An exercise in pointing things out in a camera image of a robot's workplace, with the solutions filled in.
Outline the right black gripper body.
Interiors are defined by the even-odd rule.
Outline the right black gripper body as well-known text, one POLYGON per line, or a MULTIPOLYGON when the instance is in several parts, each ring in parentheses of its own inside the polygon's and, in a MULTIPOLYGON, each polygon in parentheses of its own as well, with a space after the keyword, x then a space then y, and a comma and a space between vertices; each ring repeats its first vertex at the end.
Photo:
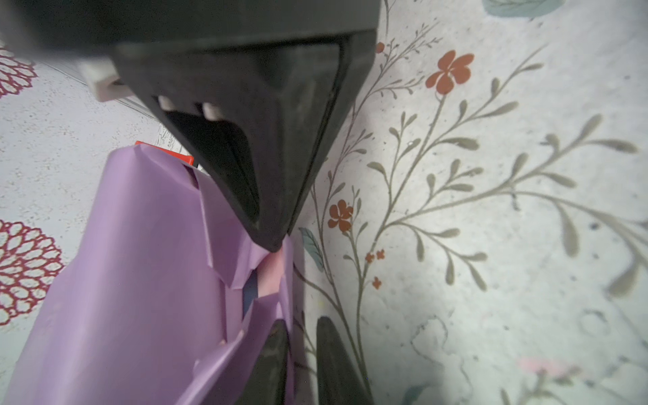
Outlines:
POLYGON ((3 1, 1 37, 27 55, 211 50, 375 32, 378 1, 3 1))

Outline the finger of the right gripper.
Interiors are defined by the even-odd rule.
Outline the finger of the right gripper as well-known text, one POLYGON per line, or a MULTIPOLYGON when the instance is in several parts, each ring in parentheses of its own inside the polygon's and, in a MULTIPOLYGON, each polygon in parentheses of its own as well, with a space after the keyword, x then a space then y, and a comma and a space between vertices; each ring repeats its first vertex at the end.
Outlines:
POLYGON ((115 55, 116 70, 277 251, 375 60, 376 32, 240 49, 115 55))

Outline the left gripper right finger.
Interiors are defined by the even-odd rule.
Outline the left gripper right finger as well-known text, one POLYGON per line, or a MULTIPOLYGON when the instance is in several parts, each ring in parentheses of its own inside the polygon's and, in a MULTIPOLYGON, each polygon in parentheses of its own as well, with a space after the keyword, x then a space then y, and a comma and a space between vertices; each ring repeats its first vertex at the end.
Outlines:
POLYGON ((317 322, 317 386, 320 405, 372 404, 329 317, 317 322))

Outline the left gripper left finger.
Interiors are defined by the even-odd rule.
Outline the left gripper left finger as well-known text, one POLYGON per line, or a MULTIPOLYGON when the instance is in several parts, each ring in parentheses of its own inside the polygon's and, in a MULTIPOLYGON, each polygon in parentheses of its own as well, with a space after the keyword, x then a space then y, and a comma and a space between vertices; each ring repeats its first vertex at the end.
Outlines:
POLYGON ((276 320, 236 405, 284 404, 289 353, 285 321, 276 320))

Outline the dark blue gift box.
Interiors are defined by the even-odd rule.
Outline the dark blue gift box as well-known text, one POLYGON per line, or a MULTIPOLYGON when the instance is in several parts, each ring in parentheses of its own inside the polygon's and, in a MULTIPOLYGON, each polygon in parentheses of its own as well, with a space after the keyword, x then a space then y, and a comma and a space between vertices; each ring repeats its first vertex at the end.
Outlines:
POLYGON ((242 289, 243 317, 248 313, 254 300, 258 298, 258 272, 253 270, 242 289))

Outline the pink wrapping paper sheet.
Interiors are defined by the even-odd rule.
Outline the pink wrapping paper sheet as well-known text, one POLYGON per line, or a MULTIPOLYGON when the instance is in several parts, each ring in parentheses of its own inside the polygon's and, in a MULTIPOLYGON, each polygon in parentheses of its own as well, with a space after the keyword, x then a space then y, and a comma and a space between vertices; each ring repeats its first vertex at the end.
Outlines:
POLYGON ((208 175, 120 148, 4 401, 236 404, 276 320, 290 342, 292 264, 291 240, 275 252, 254 243, 208 175), (243 317, 253 270, 258 298, 243 317))

